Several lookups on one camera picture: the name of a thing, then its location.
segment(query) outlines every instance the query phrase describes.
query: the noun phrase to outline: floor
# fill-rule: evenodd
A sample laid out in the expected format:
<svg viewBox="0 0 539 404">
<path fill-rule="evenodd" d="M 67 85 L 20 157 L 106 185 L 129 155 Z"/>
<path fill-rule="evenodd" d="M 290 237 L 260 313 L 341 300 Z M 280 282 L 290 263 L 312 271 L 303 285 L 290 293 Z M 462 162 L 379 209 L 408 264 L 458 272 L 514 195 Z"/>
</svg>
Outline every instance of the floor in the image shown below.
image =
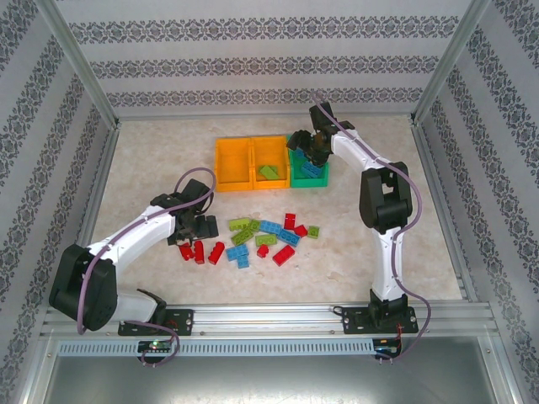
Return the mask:
<svg viewBox="0 0 539 404">
<path fill-rule="evenodd" d="M 420 223 L 404 238 L 404 283 L 428 299 L 461 299 L 455 274 L 430 197 L 406 116 L 340 115 L 381 155 L 404 161 L 424 200 Z M 133 220 L 178 177 L 193 167 L 213 168 L 215 139 L 228 136 L 284 135 L 312 128 L 303 117 L 158 120 L 125 122 L 110 169 L 93 235 L 96 242 Z M 317 240 L 301 240 L 282 267 L 270 256 L 256 256 L 248 242 L 250 268 L 237 269 L 226 257 L 213 266 L 184 262 L 175 247 L 159 242 L 118 279 L 119 287 L 143 288 L 170 304 L 299 303 L 369 300 L 374 254 L 371 231 L 360 221 L 360 177 L 338 157 L 330 158 L 325 189 L 281 189 L 218 193 L 208 214 L 215 215 L 217 239 L 205 241 L 206 256 L 216 241 L 231 247 L 227 221 L 251 217 L 320 226 Z M 207 174 L 195 178 L 210 184 Z M 270 254 L 284 244 L 273 246 Z"/>
</svg>

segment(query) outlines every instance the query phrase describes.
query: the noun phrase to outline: orange bin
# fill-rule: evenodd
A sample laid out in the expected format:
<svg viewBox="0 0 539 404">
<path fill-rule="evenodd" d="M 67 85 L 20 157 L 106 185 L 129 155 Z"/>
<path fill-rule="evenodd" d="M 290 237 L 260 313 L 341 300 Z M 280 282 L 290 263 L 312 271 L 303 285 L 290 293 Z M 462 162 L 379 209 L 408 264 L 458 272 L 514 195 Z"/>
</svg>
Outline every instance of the orange bin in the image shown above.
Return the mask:
<svg viewBox="0 0 539 404">
<path fill-rule="evenodd" d="M 253 142 L 253 188 L 283 189 L 290 187 L 290 158 L 286 148 L 286 136 L 252 137 Z M 263 166 L 277 168 L 279 179 L 266 179 L 259 170 Z"/>
<path fill-rule="evenodd" d="M 253 189 L 252 142 L 248 137 L 216 140 L 217 192 Z"/>
</svg>

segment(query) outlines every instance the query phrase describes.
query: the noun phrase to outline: cable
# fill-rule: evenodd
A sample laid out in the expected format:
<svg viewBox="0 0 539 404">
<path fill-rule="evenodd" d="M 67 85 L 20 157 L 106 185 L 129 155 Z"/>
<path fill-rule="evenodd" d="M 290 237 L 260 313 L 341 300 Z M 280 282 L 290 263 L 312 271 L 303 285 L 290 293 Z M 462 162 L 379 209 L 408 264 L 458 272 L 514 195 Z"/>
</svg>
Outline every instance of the cable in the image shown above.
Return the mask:
<svg viewBox="0 0 539 404">
<path fill-rule="evenodd" d="M 159 212 L 156 212 L 156 213 L 153 213 L 153 214 L 149 215 L 147 218 L 142 218 L 142 219 L 140 219 L 138 221 L 135 221 L 135 222 L 131 223 L 125 229 L 120 231 L 116 236 L 114 236 L 107 245 L 103 246 L 99 250 L 99 252 L 97 254 L 95 254 L 95 257 L 93 258 L 92 262 L 89 264 L 88 269 L 86 270 L 86 274 L 84 275 L 83 285 L 81 286 L 81 293 L 80 293 L 80 296 L 78 298 L 77 332 L 80 335 L 83 335 L 86 332 L 86 328 L 83 325 L 84 303 L 85 303 L 85 300 L 86 300 L 86 291 L 88 289 L 88 283 L 90 281 L 90 278 L 91 278 L 92 272 L 93 272 L 93 268 L 95 267 L 96 263 L 101 259 L 101 257 L 103 257 L 103 255 L 107 251 L 109 251 L 111 246 L 114 246 L 123 236 L 125 236 L 125 234 L 127 234 L 128 232 L 130 232 L 134 228 L 140 226 L 142 223 L 145 223 L 146 221 L 149 221 L 149 220 L 151 220 L 154 217 L 159 216 L 159 215 L 164 215 L 166 213 L 173 212 L 175 210 L 188 208 L 188 207 L 190 207 L 192 205 L 196 205 L 199 202 L 209 198 L 210 195 L 212 195 L 213 191 L 215 190 L 217 179 L 216 179 L 216 175 L 213 173 L 213 171 L 211 171 L 209 168 L 205 168 L 205 167 L 192 168 L 187 173 L 185 173 L 179 179 L 179 181 L 176 183 L 176 188 L 174 189 L 174 192 L 177 191 L 179 184 L 185 179 L 185 177 L 187 177 L 189 174 L 194 173 L 196 171 L 206 171 L 209 174 L 211 174 L 211 179 L 213 180 L 213 183 L 212 183 L 212 185 L 210 187 L 210 190 L 207 193 L 205 193 L 201 197 L 199 197 L 199 198 L 197 198 L 195 200 L 191 200 L 190 202 L 187 202 L 185 204 L 174 206 L 172 208 L 168 208 L 168 209 L 165 209 L 165 210 L 160 210 Z M 155 324 L 150 324 L 150 323 L 144 323 L 144 324 L 149 324 L 149 326 L 147 326 L 147 327 L 156 327 Z"/>
<path fill-rule="evenodd" d="M 405 227 L 403 227 L 401 230 L 397 231 L 395 233 L 395 235 L 393 236 L 393 238 L 392 238 L 391 270 L 393 272 L 393 278 L 395 279 L 395 282 L 397 283 L 398 287 L 401 288 L 401 290 L 404 293 L 406 293 L 408 295 L 411 295 L 412 297 L 415 297 L 418 300 L 421 300 L 424 303 L 424 305 L 427 307 L 427 318 L 425 319 L 424 325 L 421 327 L 421 330 L 419 330 L 419 333 L 418 333 L 417 337 L 410 344 L 408 349 L 406 349 L 406 351 L 402 352 L 398 357 L 395 358 L 395 360 L 401 359 L 403 356 L 408 354 L 408 352 L 421 339 L 421 337 L 423 336 L 423 334 L 427 330 L 427 326 L 430 323 L 430 317 L 432 315 L 432 308 L 430 307 L 429 301 L 426 300 L 423 296 L 417 295 L 414 292 L 408 290 L 406 287 L 404 287 L 403 283 L 400 281 L 400 279 L 398 278 L 398 275 L 397 275 L 397 241 L 398 241 L 398 237 L 400 235 L 402 235 L 404 232 L 406 232 L 406 231 L 410 230 L 412 227 L 414 227 L 417 224 L 417 222 L 419 221 L 419 218 L 421 217 L 421 213 L 423 212 L 423 200 L 421 199 L 421 194 L 419 192 L 418 187 L 415 185 L 414 181 L 412 181 L 412 179 L 408 175 L 403 173 L 398 168 L 392 166 L 391 164 L 388 164 L 387 162 L 384 162 L 382 159 L 380 159 L 379 156 L 376 156 L 370 150 L 370 148 L 367 146 L 367 144 L 365 142 L 363 142 L 363 140 L 361 140 L 361 139 L 357 138 L 356 136 L 353 136 L 351 133 L 349 133 L 345 128 L 343 128 L 343 126 L 339 122 L 337 122 L 337 120 L 333 116 L 331 116 L 328 113 L 328 111 L 326 111 L 324 108 L 322 108 L 322 105 L 320 105 L 320 103 L 318 102 L 318 96 L 316 95 L 316 93 L 312 94 L 312 99 L 314 100 L 315 104 L 320 109 L 320 111 L 322 111 L 322 113 L 326 116 L 326 118 L 328 118 L 331 121 L 332 124 L 334 124 L 337 128 L 339 128 L 339 130 L 341 132 L 343 132 L 346 136 L 348 136 L 348 138 L 351 141 L 353 141 L 356 145 L 358 145 L 361 148 L 361 150 L 363 150 L 367 154 L 367 156 L 369 156 L 375 162 L 380 163 L 382 166 L 384 166 L 386 168 L 389 168 L 390 170 L 395 172 L 397 175 L 402 177 L 410 185 L 410 188 L 414 191 L 415 198 L 418 200 L 418 211 L 417 211 L 417 214 L 415 215 L 414 219 L 410 223 L 408 223 Z"/>
<path fill-rule="evenodd" d="M 151 352 L 151 351 L 149 349 L 143 351 L 142 356 L 141 356 L 141 362 L 142 362 L 143 366 L 151 366 L 153 368 L 157 368 L 158 366 L 163 366 L 169 360 L 172 360 L 172 358 L 174 356 L 176 356 L 176 354 L 178 354 L 178 352 L 179 352 L 179 337 L 178 337 L 178 334 L 172 328 L 159 326 L 157 324 L 151 324 L 150 322 L 136 322 L 136 321 L 129 320 L 129 321 L 127 321 L 127 323 L 133 324 L 135 326 L 156 328 L 157 330 L 162 330 L 162 331 L 165 331 L 165 332 L 169 332 L 171 334 L 169 342 L 172 342 L 174 339 L 176 340 L 176 346 L 174 347 L 174 351 L 169 356 L 167 356 L 165 359 L 162 359 L 159 362 L 156 362 L 155 364 L 150 364 L 149 362 L 147 362 L 145 360 L 146 354 L 148 352 Z"/>
</svg>

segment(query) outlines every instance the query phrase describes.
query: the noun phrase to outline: green tray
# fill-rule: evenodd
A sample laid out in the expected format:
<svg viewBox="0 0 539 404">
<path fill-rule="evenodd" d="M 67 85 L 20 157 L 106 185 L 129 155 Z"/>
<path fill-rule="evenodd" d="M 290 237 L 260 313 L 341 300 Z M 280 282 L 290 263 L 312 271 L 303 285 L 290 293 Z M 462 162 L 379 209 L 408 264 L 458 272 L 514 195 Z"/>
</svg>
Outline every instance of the green tray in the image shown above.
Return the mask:
<svg viewBox="0 0 539 404">
<path fill-rule="evenodd" d="M 302 164 L 306 158 L 297 157 L 292 150 L 288 151 L 290 156 L 290 186 L 291 188 L 321 188 L 327 187 L 329 182 L 329 163 L 322 167 L 322 174 L 319 178 L 311 178 L 302 173 Z"/>
</svg>

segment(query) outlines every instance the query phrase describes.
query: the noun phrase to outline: red lego brick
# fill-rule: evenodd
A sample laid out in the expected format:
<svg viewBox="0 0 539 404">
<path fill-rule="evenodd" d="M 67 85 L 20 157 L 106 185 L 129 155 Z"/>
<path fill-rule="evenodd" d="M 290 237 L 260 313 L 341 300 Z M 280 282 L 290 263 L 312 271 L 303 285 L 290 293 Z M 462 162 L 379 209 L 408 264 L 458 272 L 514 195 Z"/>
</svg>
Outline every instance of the red lego brick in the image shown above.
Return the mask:
<svg viewBox="0 0 539 404">
<path fill-rule="evenodd" d="M 225 245 L 222 242 L 216 242 L 216 246 L 211 250 L 211 254 L 208 257 L 208 261 L 214 265 L 219 261 L 222 252 L 225 251 Z"/>
<path fill-rule="evenodd" d="M 307 235 L 308 231 L 307 231 L 307 228 L 304 226 L 304 225 L 301 225 L 301 226 L 298 226 L 294 229 L 294 232 L 299 236 L 299 237 L 304 237 Z"/>
<path fill-rule="evenodd" d="M 273 256 L 273 260 L 277 265 L 281 266 L 288 260 L 288 258 L 290 258 L 295 253 L 296 251 L 294 251 L 294 248 L 286 246 Z"/>
<path fill-rule="evenodd" d="M 262 244 L 259 248 L 259 250 L 256 252 L 256 255 L 258 255 L 261 258 L 266 258 L 266 255 L 270 252 L 268 246 L 265 244 Z"/>
<path fill-rule="evenodd" d="M 182 244 L 181 246 L 178 246 L 178 248 L 185 261 L 189 261 L 191 258 L 195 257 L 195 255 L 193 254 L 193 250 L 191 250 L 191 246 L 188 242 Z"/>
<path fill-rule="evenodd" d="M 195 242 L 195 262 L 204 263 L 204 245 L 200 240 Z"/>
<path fill-rule="evenodd" d="M 285 225 L 283 227 L 285 230 L 294 230 L 294 227 L 296 227 L 296 215 L 287 213 L 285 215 Z"/>
</svg>

